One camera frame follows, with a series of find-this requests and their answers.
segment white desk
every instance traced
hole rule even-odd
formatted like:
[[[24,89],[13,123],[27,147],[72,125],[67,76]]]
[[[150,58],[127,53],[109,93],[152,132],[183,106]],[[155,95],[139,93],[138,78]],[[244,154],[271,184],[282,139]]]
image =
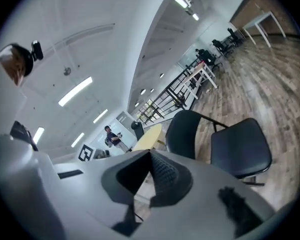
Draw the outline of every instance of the white desk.
[[[280,31],[281,31],[283,37],[285,38],[285,33],[283,32],[283,29],[282,29],[281,25],[279,24],[278,20],[275,18],[275,16],[273,15],[273,13],[270,11],[270,12],[264,13],[264,14],[262,14],[262,15],[259,15],[258,17],[254,18],[254,19],[251,20],[247,25],[245,25],[245,26],[243,27],[244,31],[245,31],[246,34],[251,38],[251,40],[252,40],[252,42],[254,43],[254,45],[256,45],[256,43],[255,43],[254,39],[252,38],[252,36],[250,35],[250,33],[249,33],[248,30],[247,30],[247,29],[249,29],[249,28],[251,28],[251,27],[256,27],[256,28],[259,30],[260,34],[263,36],[263,38],[264,38],[266,44],[267,44],[269,47],[271,47],[271,45],[270,45],[268,39],[266,38],[266,37],[268,36],[268,34],[266,33],[266,31],[264,30],[264,28],[263,28],[262,25],[261,25],[261,22],[262,22],[263,20],[265,20],[266,18],[268,18],[268,17],[272,17],[272,18],[273,18],[274,22],[277,24],[277,26],[278,26],[278,28],[280,29]]]
[[[215,84],[215,82],[212,80],[212,78],[209,76],[208,72],[206,71],[208,70],[211,75],[213,77],[215,77],[215,74],[211,71],[211,69],[207,66],[207,64],[205,64],[204,62],[200,63],[198,66],[195,67],[193,73],[191,75],[189,75],[188,77],[186,77],[183,82],[182,85],[185,86],[189,92],[196,98],[199,99],[198,96],[193,92],[193,90],[191,90],[191,88],[189,86],[187,86],[186,84],[192,79],[194,78],[197,74],[200,74],[201,72],[203,73],[204,76],[206,76],[206,78],[212,83],[212,85],[214,86],[214,88],[218,88],[218,86]]]

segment recessed light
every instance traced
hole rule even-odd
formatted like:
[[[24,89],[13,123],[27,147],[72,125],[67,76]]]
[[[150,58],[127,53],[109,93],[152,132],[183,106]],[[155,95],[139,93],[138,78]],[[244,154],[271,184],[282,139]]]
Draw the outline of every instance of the recessed light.
[[[71,147],[75,147],[75,145],[80,141],[80,139],[84,136],[84,133],[81,133],[76,140],[72,143]]]
[[[196,13],[194,13],[193,15],[192,15],[192,17],[194,17],[195,18],[195,20],[199,20],[199,17],[198,17],[198,15],[196,15]]]
[[[60,106],[64,106],[71,98],[73,98],[76,94],[78,94],[81,90],[83,90],[86,86],[88,86],[92,82],[92,78],[89,77],[85,79],[83,82],[79,83],[72,90],[70,90],[61,100],[59,101]]]
[[[44,132],[44,128],[39,127],[38,130],[36,131],[34,137],[33,137],[33,141],[34,141],[35,144],[37,144],[39,142],[39,139],[42,136],[43,132]]]
[[[107,112],[108,110],[104,110],[102,113],[99,114],[99,116],[97,118],[95,118],[95,120],[93,121],[93,123],[96,123],[102,116],[104,116],[104,114]]]
[[[174,1],[176,1],[183,8],[187,8],[188,7],[188,4],[184,0],[174,0]]]

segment yellow table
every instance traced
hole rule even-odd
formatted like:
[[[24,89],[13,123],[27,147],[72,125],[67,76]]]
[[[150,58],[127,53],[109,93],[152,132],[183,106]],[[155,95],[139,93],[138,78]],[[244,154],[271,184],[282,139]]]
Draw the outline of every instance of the yellow table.
[[[162,124],[157,124],[151,127],[135,144],[132,151],[136,150],[150,150],[155,147],[157,143],[165,145],[164,142],[160,141],[162,136]]]

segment black mesh grille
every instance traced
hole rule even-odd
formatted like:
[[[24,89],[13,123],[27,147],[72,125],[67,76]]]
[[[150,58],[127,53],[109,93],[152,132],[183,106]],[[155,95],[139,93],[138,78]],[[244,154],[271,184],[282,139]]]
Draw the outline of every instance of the black mesh grille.
[[[177,170],[160,157],[151,154],[152,170],[156,193],[165,191],[173,187],[177,179]]]

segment table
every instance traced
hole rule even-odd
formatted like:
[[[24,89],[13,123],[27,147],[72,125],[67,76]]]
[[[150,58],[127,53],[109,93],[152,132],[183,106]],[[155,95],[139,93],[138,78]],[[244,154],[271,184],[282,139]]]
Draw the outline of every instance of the table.
[[[263,28],[262,25],[261,25],[261,22],[262,22],[263,20],[265,20],[266,18],[268,18],[268,17],[272,17],[272,18],[273,18],[274,22],[277,24],[277,26],[278,26],[278,28],[280,29],[280,31],[281,31],[283,37],[285,38],[285,33],[283,32],[283,29],[282,29],[280,23],[279,23],[278,20],[275,18],[275,16],[273,15],[273,13],[270,11],[270,12],[267,12],[267,13],[264,13],[264,14],[259,15],[258,17],[254,18],[254,19],[251,20],[247,25],[245,25],[245,26],[243,27],[244,31],[245,31],[245,32],[247,33],[247,35],[251,38],[251,40],[252,40],[252,42],[254,43],[254,45],[256,45],[256,43],[255,43],[254,39],[252,38],[252,36],[250,35],[250,33],[249,33],[248,30],[247,30],[247,29],[249,29],[249,28],[251,28],[251,27],[256,27],[256,28],[259,30],[260,34],[263,36],[263,38],[264,38],[266,44],[267,44],[269,47],[271,47],[271,45],[270,45],[268,39],[266,38],[266,37],[268,36],[268,34],[266,33],[266,31],[264,30],[264,28]]]
[[[162,135],[162,124],[157,124],[152,126],[135,144],[132,151],[138,150],[150,150],[155,147],[157,143],[165,145],[164,142],[160,141]]]
[[[186,87],[186,88],[189,90],[189,92],[195,97],[195,99],[199,99],[199,98],[198,98],[198,96],[193,92],[193,90],[191,90],[191,88],[190,88],[189,86],[187,86],[186,84],[187,84],[192,78],[194,78],[197,74],[199,74],[200,72],[202,72],[202,73],[206,76],[206,78],[208,78],[208,80],[212,83],[212,85],[214,86],[214,88],[216,88],[216,89],[218,88],[218,86],[215,84],[215,82],[212,80],[212,78],[209,76],[209,74],[208,74],[208,72],[207,72],[206,70],[208,70],[208,71],[211,73],[211,75],[212,75],[213,77],[215,77],[215,74],[211,71],[211,69],[207,66],[207,64],[204,63],[204,62],[202,62],[202,63],[200,63],[198,66],[196,66],[195,69],[194,69],[194,71],[193,71],[193,73],[192,73],[191,75],[189,75],[188,77],[186,77],[186,78],[183,80],[183,82],[182,82],[182,85],[183,85],[184,87]]]

